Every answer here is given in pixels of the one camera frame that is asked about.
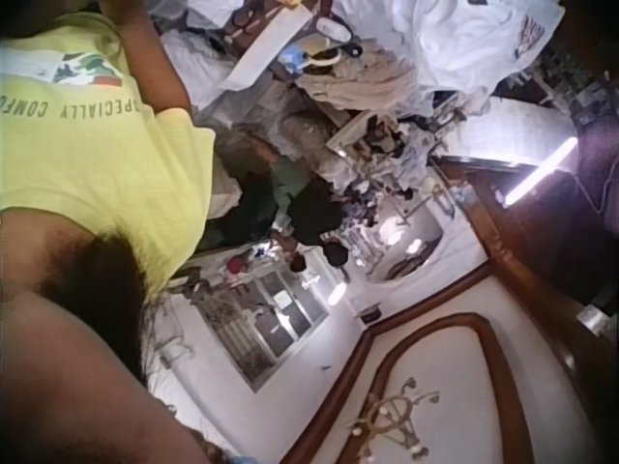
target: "yellow t-shirt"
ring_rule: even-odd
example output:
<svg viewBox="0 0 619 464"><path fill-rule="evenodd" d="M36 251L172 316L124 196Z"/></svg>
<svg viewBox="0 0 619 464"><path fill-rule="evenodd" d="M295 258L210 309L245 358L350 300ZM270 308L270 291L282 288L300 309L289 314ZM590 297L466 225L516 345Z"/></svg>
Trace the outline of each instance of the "yellow t-shirt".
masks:
<svg viewBox="0 0 619 464"><path fill-rule="evenodd" d="M204 230L213 132L141 102L120 38L97 14L1 43L0 75L0 209L125 234L161 290Z"/></svg>

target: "chandelier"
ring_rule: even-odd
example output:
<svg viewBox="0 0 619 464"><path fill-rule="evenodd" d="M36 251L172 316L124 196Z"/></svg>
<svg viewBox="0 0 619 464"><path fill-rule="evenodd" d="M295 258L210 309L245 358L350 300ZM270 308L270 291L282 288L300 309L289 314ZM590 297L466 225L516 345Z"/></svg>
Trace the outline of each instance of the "chandelier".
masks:
<svg viewBox="0 0 619 464"><path fill-rule="evenodd" d="M368 412L348 424L348 428L355 437L367 434L359 453L360 464L374 462L371 451L371 442L376 437L383 437L410 452L411 462L424 462L429 455L429 449L424 447L421 439L413 426L413 411L422 402L428 401L436 404L439 400L439 392L423 394L416 399L411 399L407 390L417 388L417 382L413 377L408 379L397 395L383 399L371 393L368 396Z"/></svg>

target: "electrical cord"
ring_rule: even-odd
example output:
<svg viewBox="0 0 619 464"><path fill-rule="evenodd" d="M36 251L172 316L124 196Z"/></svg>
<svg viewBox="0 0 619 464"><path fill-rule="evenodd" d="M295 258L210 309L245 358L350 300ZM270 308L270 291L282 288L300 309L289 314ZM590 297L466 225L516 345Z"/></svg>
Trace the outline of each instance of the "electrical cord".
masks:
<svg viewBox="0 0 619 464"><path fill-rule="evenodd" d="M615 169L618 164L619 164L619 154L617 155L617 159L610 166L608 177L606 178L606 181L604 182L604 186L602 187L602 199L600 200L600 208L598 208L595 205L593 198L591 198L591 195L589 195L589 192L587 191L585 186L582 184L582 182L580 182L580 179L578 179L578 176L576 174L573 174L574 180L576 184L578 185L578 187L580 188L580 190L582 191L582 194L584 195L585 199L587 200L591 208L593 208L593 211L595 211L596 214L598 215L600 215L602 211L604 210L604 206L606 203L606 197L608 195L608 187L610 186L610 183L612 182L612 177L614 175Z"/></svg>

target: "light fixture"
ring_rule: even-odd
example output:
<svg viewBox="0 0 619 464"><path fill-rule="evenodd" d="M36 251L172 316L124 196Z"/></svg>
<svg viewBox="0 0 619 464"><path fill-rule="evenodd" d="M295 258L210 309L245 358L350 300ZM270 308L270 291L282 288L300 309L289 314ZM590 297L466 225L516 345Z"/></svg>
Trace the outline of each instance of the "light fixture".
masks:
<svg viewBox="0 0 619 464"><path fill-rule="evenodd" d="M337 305L344 296L344 293L346 293L347 288L348 285L346 285L345 283L339 283L336 288L333 289L331 295L329 295L329 300L327 300L327 303L329 303L330 306Z"/></svg>
<svg viewBox="0 0 619 464"><path fill-rule="evenodd" d="M404 231L402 231L402 230L398 230L398 231L394 232L389 237L387 237L387 245L389 247L395 245L397 242L399 242L401 240L402 235L404 235Z"/></svg>
<svg viewBox="0 0 619 464"><path fill-rule="evenodd" d="M561 145L556 152L545 159L544 162L540 164L529 177L527 177L520 183L519 186L508 193L505 197L505 206L512 206L520 198L526 195L530 189L536 186L545 176L553 172L559 163L572 152L577 144L578 139L576 137L570 137L563 142L563 145Z"/></svg>
<svg viewBox="0 0 619 464"><path fill-rule="evenodd" d="M412 244L408 247L406 252L408 254L417 254L417 252L421 249L423 242L419 239L415 239Z"/></svg>

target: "paper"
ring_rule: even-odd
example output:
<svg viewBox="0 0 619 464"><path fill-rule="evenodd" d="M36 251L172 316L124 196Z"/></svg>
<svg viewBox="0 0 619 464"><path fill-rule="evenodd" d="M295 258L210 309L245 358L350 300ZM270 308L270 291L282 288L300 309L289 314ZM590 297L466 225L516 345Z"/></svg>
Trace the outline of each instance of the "paper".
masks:
<svg viewBox="0 0 619 464"><path fill-rule="evenodd" d="M275 300L276 305L279 306L280 309L286 309L292 305L292 299L285 290L280 291L275 297L273 297L273 300Z"/></svg>
<svg viewBox="0 0 619 464"><path fill-rule="evenodd" d="M299 5L294 10L282 9L245 52L227 79L220 84L225 90L239 91L252 86L280 51L310 22L311 11Z"/></svg>

